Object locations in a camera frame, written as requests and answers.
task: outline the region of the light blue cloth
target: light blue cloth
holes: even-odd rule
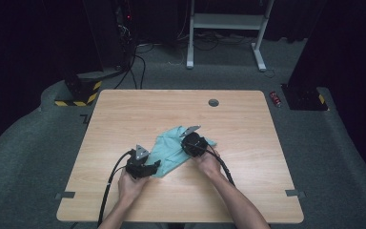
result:
[[[167,132],[162,133],[156,138],[155,145],[145,164],[154,164],[157,160],[161,160],[160,166],[153,177],[163,177],[171,170],[183,164],[190,158],[182,149],[181,141],[184,137],[180,137],[187,128],[182,126],[175,127]],[[207,139],[207,142],[214,146],[216,143]]]

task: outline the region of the person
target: person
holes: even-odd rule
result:
[[[265,229],[270,228],[269,224],[238,189],[236,189],[221,173],[221,165],[211,154],[192,157],[198,169],[206,175],[213,184],[219,195],[224,200],[228,211],[238,229]],[[123,169],[118,180],[119,200],[110,213],[100,224],[99,229],[120,228],[123,219],[131,208],[133,202],[138,199],[141,191],[148,181],[148,177],[140,179],[132,178]]]

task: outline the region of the wooden table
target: wooden table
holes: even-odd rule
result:
[[[209,105],[217,99],[219,105]],[[236,187],[269,223],[298,223],[303,214],[281,150],[266,99],[258,91],[105,90],[101,92],[57,217],[97,221],[107,179],[135,144],[151,150],[161,133],[176,126],[217,142]],[[120,163],[125,165],[127,156]],[[117,201],[114,176],[105,216]],[[229,222],[229,213],[212,184],[188,160],[163,178],[151,177],[126,221]]]

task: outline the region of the white metal frame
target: white metal frame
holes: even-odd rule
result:
[[[189,46],[187,51],[187,68],[194,67],[194,48],[193,37],[194,28],[208,29],[229,29],[229,30],[251,30],[259,31],[255,43],[252,43],[252,51],[257,62],[257,67],[261,72],[266,71],[263,57],[260,53],[260,45],[263,35],[269,22],[275,0],[269,0],[264,15],[243,15],[243,14],[212,14],[212,13],[194,13],[194,0],[192,0],[190,16],[190,34]]]

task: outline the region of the metal bracket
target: metal bracket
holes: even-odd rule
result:
[[[64,192],[64,193],[57,193],[55,195],[55,199],[61,199],[61,198],[74,198],[75,192]]]
[[[150,152],[147,151],[144,147],[140,146],[140,145],[136,145],[136,160],[140,160],[146,156],[149,156]]]
[[[295,196],[297,196],[298,198],[305,198],[305,197],[307,197],[304,192],[298,191],[296,189],[286,190],[285,193],[287,194],[287,197],[295,197]]]
[[[183,134],[181,134],[180,137],[187,136],[187,135],[193,133],[194,131],[200,129],[200,127],[201,127],[200,125],[198,125],[198,126],[191,126],[185,132],[183,132]]]

